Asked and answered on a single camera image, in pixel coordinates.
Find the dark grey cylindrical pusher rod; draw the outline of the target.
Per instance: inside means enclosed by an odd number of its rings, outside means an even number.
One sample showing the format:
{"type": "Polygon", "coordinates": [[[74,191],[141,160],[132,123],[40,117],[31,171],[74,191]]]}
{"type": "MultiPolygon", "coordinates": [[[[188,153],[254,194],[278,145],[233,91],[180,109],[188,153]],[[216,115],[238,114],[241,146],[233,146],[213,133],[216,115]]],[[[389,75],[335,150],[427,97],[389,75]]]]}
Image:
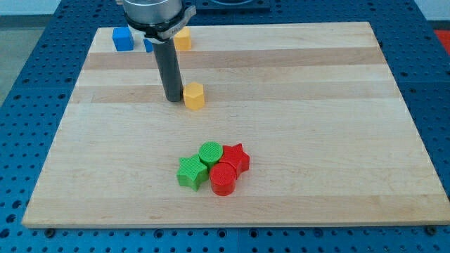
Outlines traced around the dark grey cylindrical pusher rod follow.
{"type": "Polygon", "coordinates": [[[169,102],[180,102],[183,98],[183,84],[174,40],[153,44],[153,50],[166,99],[169,102]]]}

